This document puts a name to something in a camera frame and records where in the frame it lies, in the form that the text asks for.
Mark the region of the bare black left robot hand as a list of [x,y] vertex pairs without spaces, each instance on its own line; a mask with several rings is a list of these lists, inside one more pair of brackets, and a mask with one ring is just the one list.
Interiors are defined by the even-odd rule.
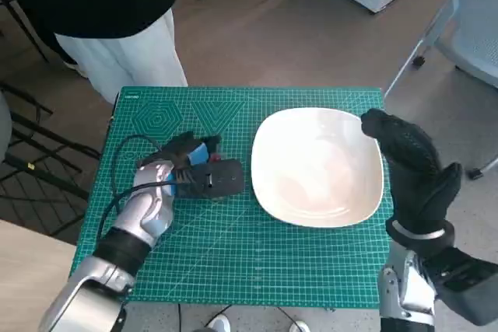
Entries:
[[196,137],[193,131],[186,131],[167,142],[158,152],[158,158],[171,161],[178,169],[195,166],[216,159],[220,135]]

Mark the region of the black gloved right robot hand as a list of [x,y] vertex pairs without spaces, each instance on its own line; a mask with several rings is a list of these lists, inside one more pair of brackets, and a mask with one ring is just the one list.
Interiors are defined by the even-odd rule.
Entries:
[[378,109],[360,119],[363,133],[377,141],[388,162],[393,219],[412,234],[440,231],[461,189],[461,164],[443,166],[431,138],[416,124]]

